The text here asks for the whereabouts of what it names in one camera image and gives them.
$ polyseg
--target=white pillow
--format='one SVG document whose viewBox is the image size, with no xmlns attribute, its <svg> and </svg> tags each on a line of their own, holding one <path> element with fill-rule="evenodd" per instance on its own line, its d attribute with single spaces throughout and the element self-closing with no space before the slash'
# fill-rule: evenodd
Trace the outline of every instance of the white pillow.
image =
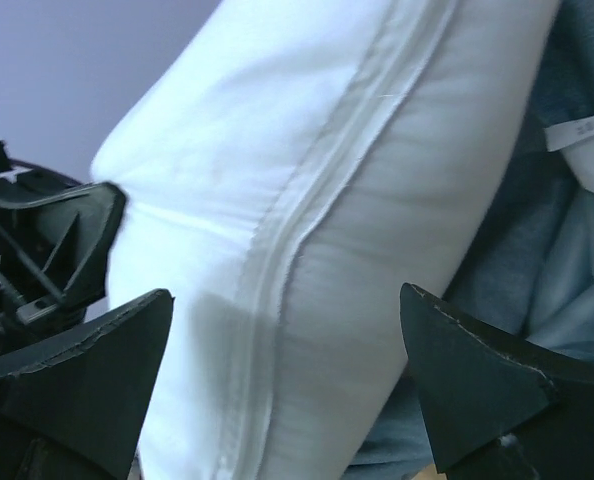
<svg viewBox="0 0 594 480">
<path fill-rule="evenodd" d="M 557 0 L 224 1 L 93 166 L 176 297 L 147 480 L 339 478 L 500 182 Z"/>
</svg>

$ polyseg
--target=white label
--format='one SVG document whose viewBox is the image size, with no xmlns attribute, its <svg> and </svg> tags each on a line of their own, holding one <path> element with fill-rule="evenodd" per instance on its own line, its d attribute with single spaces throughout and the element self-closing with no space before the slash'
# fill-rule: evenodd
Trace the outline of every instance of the white label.
<svg viewBox="0 0 594 480">
<path fill-rule="evenodd" d="M 546 129 L 548 150 L 561 150 L 579 183 L 594 193 L 594 117 Z"/>
</svg>

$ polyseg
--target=gray fabric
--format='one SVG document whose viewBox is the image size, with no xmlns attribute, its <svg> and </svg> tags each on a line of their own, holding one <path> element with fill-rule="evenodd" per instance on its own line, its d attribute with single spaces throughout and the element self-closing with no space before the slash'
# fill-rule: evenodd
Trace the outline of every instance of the gray fabric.
<svg viewBox="0 0 594 480">
<path fill-rule="evenodd" d="M 563 0 L 529 112 L 445 298 L 531 342 L 594 361 L 594 195 L 543 142 L 544 127 L 594 115 L 594 0 Z M 403 377 L 343 478 L 405 480 L 429 463 L 415 386 Z"/>
</svg>

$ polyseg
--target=cushion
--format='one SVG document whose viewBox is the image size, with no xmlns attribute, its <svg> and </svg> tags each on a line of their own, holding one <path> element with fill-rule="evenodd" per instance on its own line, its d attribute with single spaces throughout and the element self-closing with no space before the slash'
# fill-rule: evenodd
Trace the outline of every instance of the cushion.
<svg viewBox="0 0 594 480">
<path fill-rule="evenodd" d="M 339 478 L 500 183 L 557 0 L 223 1 L 108 137 L 108 293 L 175 296 L 146 479 Z"/>
</svg>

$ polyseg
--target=fabric tag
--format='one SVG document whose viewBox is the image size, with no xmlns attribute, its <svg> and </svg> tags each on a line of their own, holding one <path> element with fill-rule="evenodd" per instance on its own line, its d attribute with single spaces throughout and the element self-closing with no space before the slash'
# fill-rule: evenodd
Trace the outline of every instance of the fabric tag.
<svg viewBox="0 0 594 480">
<path fill-rule="evenodd" d="M 546 129 L 548 151 L 561 150 L 579 183 L 594 193 L 594 117 Z"/>
</svg>

